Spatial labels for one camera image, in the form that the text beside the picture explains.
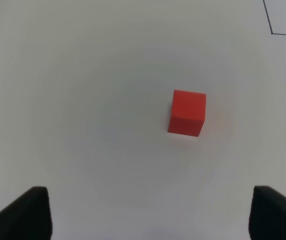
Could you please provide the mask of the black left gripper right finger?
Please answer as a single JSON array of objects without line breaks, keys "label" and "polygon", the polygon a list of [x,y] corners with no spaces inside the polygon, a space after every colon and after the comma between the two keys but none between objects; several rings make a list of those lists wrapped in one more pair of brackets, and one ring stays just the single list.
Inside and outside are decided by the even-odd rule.
[{"label": "black left gripper right finger", "polygon": [[255,186],[248,232],[252,240],[286,240],[286,197],[270,186]]}]

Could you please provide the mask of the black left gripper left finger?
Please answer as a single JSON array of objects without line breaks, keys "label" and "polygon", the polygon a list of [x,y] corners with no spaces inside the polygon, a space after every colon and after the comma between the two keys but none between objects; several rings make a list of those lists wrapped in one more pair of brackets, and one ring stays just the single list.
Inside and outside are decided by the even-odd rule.
[{"label": "black left gripper left finger", "polygon": [[0,240],[50,240],[53,223],[45,186],[34,186],[0,211]]}]

